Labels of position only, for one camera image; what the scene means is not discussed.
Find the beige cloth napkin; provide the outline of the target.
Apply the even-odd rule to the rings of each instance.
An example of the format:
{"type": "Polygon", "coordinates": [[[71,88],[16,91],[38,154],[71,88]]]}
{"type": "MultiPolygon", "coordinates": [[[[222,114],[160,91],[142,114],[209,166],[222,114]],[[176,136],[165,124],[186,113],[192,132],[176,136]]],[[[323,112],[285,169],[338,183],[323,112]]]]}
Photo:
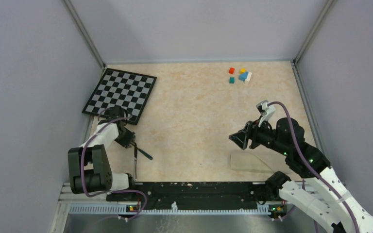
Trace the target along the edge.
{"type": "Polygon", "coordinates": [[[286,175],[295,174],[285,162],[285,156],[276,152],[232,151],[229,167],[236,171],[273,174],[277,171],[286,175]]]}

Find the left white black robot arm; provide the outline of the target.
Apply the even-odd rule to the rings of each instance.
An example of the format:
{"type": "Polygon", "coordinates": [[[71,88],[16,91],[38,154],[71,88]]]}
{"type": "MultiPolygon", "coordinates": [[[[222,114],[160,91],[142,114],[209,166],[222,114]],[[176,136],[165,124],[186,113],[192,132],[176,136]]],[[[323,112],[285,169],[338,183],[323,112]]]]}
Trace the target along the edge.
{"type": "Polygon", "coordinates": [[[129,148],[136,135],[126,128],[132,116],[119,106],[104,111],[105,119],[100,121],[95,132],[78,147],[68,151],[68,172],[73,194],[109,191],[113,187],[114,175],[107,156],[107,149],[116,142],[129,148]]]}

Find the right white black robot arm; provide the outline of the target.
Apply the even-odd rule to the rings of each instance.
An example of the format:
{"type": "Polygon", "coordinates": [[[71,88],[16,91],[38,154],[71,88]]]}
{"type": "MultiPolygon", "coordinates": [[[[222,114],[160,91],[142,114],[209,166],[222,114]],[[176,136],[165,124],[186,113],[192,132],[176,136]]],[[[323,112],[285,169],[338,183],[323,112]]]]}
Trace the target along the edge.
{"type": "Polygon", "coordinates": [[[276,105],[275,101],[260,102],[259,119],[248,121],[229,139],[242,150],[265,146],[283,155],[286,165],[321,198],[313,197],[280,171],[266,180],[267,197],[290,202],[329,233],[373,233],[373,216],[341,182],[326,156],[305,141],[304,128],[289,113],[277,121],[275,128],[270,125],[276,105]]]}

